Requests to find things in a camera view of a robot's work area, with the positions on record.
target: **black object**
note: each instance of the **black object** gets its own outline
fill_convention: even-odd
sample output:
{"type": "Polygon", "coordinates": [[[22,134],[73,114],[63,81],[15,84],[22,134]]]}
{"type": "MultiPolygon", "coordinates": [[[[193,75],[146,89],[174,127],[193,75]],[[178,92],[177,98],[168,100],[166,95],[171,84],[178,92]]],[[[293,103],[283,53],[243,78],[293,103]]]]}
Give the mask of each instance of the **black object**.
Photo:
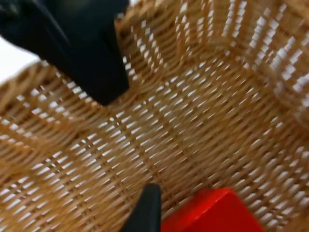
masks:
{"type": "Polygon", "coordinates": [[[133,212],[123,225],[121,232],[161,231],[161,189],[156,184],[148,184],[133,212]]]}
{"type": "Polygon", "coordinates": [[[129,0],[0,0],[0,35],[107,105],[129,85],[114,17],[129,0]]]}

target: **red object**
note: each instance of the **red object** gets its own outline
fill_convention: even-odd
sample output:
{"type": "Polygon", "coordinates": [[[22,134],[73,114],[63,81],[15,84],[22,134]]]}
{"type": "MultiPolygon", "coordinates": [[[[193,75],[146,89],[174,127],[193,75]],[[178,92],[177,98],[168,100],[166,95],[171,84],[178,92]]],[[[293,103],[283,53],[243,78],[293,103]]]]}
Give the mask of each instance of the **red object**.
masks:
{"type": "Polygon", "coordinates": [[[162,224],[162,232],[263,232],[230,189],[202,190],[162,224]]]}

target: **white surface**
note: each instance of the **white surface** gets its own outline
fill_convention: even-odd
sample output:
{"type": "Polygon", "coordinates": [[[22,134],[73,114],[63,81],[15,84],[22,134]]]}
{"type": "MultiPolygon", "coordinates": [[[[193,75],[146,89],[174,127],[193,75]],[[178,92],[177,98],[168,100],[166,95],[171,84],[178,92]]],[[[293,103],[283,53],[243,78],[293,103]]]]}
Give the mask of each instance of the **white surface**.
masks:
{"type": "Polygon", "coordinates": [[[0,37],[0,85],[37,60],[38,56],[13,46],[0,37]]]}

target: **woven basket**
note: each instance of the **woven basket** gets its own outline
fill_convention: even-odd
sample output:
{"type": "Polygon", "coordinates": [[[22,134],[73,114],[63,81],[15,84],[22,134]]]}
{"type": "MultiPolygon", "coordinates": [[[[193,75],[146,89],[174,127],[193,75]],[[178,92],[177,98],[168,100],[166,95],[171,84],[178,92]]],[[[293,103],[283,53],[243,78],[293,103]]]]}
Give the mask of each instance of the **woven basket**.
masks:
{"type": "Polygon", "coordinates": [[[163,218],[229,187],[265,230],[309,231],[308,9],[141,0],[116,21],[131,88],[109,107],[23,70],[0,87],[0,231],[117,231],[147,182],[163,218]]]}

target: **wicker weave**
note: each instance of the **wicker weave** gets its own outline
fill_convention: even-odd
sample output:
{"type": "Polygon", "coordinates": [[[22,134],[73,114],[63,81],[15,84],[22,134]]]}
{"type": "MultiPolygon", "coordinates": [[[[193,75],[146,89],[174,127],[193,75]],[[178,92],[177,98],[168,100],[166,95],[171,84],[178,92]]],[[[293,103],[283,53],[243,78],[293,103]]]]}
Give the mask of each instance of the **wicker weave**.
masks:
{"type": "Polygon", "coordinates": [[[0,231],[116,231],[147,182],[163,218],[230,187],[267,231],[306,231],[308,5],[141,0],[116,22],[131,88],[107,108],[46,62],[1,86],[0,231]]]}

